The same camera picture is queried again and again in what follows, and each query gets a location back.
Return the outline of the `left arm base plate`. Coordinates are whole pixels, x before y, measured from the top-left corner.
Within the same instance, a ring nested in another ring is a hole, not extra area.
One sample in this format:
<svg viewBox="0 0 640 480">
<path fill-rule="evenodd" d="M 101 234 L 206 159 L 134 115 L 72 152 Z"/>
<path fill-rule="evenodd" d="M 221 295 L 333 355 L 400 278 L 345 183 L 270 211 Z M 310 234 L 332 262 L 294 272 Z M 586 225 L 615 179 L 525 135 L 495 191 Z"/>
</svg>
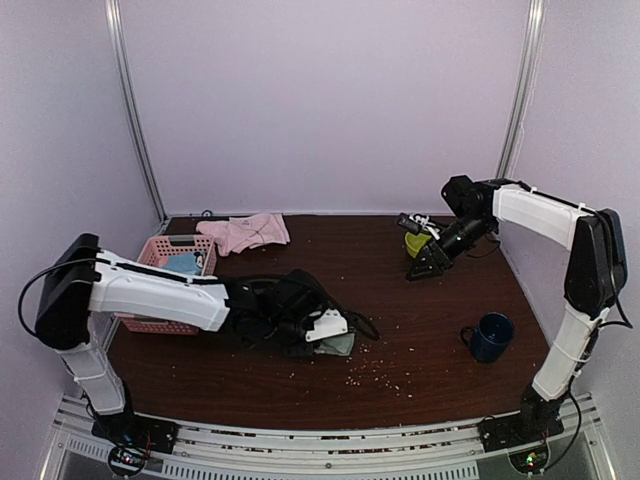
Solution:
<svg viewBox="0 0 640 480">
<path fill-rule="evenodd" d="M 134 415 L 99 417 L 93 422 L 91 434 L 141 453 L 171 454 L 178 431 L 175 422 Z"/>
</svg>

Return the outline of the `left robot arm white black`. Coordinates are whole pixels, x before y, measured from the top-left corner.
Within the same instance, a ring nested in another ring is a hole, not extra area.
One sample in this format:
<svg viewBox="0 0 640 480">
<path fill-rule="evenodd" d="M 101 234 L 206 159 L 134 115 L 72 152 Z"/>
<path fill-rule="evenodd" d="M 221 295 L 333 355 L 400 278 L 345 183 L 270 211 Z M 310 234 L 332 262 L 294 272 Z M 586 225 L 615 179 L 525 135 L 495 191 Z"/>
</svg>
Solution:
<svg viewBox="0 0 640 480">
<path fill-rule="evenodd" d="M 18 299 L 42 284 L 32 325 L 17 308 L 23 329 L 62 359 L 87 395 L 97 422 L 123 444 L 144 433 L 131 393 L 114 372 L 89 326 L 95 313 L 168 320 L 206 332 L 231 332 L 245 344 L 285 338 L 286 347 L 309 353 L 308 336 L 329 310 L 316 280 L 303 270 L 275 277 L 219 278 L 163 270 L 127 260 L 79 235 L 50 267 L 24 285 Z"/>
</svg>

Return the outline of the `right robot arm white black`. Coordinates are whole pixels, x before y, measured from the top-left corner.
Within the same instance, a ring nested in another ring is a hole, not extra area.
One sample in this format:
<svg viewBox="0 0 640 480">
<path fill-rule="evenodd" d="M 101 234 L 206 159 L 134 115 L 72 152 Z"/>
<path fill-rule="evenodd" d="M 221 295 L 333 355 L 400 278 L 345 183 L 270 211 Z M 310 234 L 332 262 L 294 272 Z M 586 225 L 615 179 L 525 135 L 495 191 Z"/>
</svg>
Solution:
<svg viewBox="0 0 640 480">
<path fill-rule="evenodd" d="M 445 227 L 422 214 L 397 217 L 406 232 L 429 237 L 412 261 L 408 281 L 443 275 L 481 237 L 498 233 L 504 224 L 545 238 L 567 254 L 563 317 L 512 423 L 519 440 L 533 441 L 550 426 L 573 380 L 590 360 L 600 331 L 611 326 L 610 311 L 620 306 L 620 292 L 628 280 L 620 216 L 612 209 L 595 210 L 504 178 L 473 181 L 466 175 L 453 176 L 441 196 L 454 215 Z"/>
</svg>

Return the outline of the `pink plastic basket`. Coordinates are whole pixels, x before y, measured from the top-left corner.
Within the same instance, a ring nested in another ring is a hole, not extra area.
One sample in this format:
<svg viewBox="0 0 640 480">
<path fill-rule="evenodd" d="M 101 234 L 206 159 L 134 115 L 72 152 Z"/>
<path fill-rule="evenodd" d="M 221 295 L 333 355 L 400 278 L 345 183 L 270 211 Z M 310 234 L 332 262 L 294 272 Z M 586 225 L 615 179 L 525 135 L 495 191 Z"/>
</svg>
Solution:
<svg viewBox="0 0 640 480">
<path fill-rule="evenodd" d="M 147 240 L 138 263 L 171 273 L 205 276 L 214 273 L 217 262 L 214 240 L 206 235 L 163 235 Z M 118 314 L 117 318 L 132 333 L 193 336 L 195 326 L 159 318 Z"/>
</svg>

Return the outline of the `green towel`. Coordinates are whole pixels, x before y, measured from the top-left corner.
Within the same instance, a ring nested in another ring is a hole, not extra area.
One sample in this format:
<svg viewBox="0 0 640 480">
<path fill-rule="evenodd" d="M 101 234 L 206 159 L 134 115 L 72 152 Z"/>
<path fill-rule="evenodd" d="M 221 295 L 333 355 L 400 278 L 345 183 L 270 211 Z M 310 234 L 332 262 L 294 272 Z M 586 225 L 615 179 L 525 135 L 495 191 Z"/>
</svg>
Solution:
<svg viewBox="0 0 640 480">
<path fill-rule="evenodd" d="M 355 334 L 348 332 L 343 335 L 319 340 L 314 344 L 314 353 L 317 355 L 349 357 L 354 348 L 355 339 Z"/>
</svg>

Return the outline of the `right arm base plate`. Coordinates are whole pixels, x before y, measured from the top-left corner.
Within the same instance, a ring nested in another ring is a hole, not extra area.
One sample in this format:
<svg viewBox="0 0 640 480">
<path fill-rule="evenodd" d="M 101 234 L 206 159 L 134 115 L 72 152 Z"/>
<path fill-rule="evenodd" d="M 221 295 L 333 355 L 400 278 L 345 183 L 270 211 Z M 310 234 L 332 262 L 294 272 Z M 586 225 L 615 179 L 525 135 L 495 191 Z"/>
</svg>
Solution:
<svg viewBox="0 0 640 480">
<path fill-rule="evenodd" d="M 485 417 L 477 424 L 477 428 L 486 453 L 541 442 L 565 431 L 560 419 L 551 419 L 542 427 L 526 427 L 519 413 Z"/>
</svg>

